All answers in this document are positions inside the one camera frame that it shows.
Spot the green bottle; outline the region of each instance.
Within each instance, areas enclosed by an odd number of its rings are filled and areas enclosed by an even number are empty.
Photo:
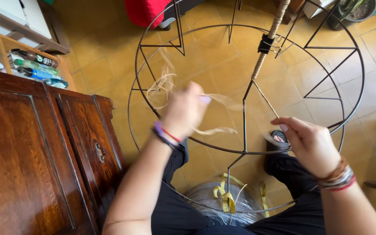
[[[59,74],[59,71],[57,69],[55,69],[54,67],[50,67],[50,66],[47,66],[47,65],[44,65],[44,64],[39,64],[37,62],[31,61],[31,60],[28,60],[28,59],[25,59],[25,60],[16,59],[14,61],[14,64],[21,66],[21,67],[24,67],[24,68],[40,70],[40,71],[50,73],[50,74],[53,74],[53,75]]]

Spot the wooden shelf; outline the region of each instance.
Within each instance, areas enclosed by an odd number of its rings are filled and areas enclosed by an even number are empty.
[[[53,56],[53,55],[47,54],[36,48],[30,47],[19,41],[16,41],[14,39],[11,39],[7,36],[0,34],[0,63],[4,65],[4,68],[7,70],[8,74],[13,74],[13,73],[11,72],[11,67],[10,67],[10,63],[8,62],[7,53],[10,50],[15,49],[15,48],[19,48],[24,51],[33,51],[37,54],[40,54],[49,59],[57,61],[59,64],[59,66],[57,67],[57,69],[59,70],[59,76],[62,77],[64,81],[69,83],[69,86],[67,89],[70,91],[76,91],[75,84],[69,72],[68,65],[62,56]]]

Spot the fingernail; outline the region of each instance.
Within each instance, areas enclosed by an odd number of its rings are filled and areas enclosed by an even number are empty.
[[[200,100],[206,104],[209,104],[212,101],[210,97],[205,96],[205,95],[200,96]]]
[[[281,125],[279,125],[279,128],[281,128],[281,130],[282,130],[282,132],[286,132],[286,131],[288,131],[288,127],[285,125],[285,124],[281,124]]]

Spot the black pants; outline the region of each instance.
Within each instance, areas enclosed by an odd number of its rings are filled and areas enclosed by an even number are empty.
[[[159,199],[152,215],[153,235],[188,235],[211,226],[207,217],[165,185],[170,185],[173,173],[187,157],[183,149],[175,150],[165,168]],[[284,183],[294,199],[300,199],[287,210],[246,228],[258,235],[326,234],[320,190],[308,192],[316,182],[296,158],[282,153],[268,155],[265,171]]]

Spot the wooden cabinet door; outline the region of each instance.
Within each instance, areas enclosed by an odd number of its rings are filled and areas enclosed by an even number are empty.
[[[112,103],[101,96],[60,94],[58,105],[71,137],[78,165],[102,227],[115,196],[124,162],[110,119]]]
[[[54,114],[43,83],[0,72],[0,235],[99,233]]]

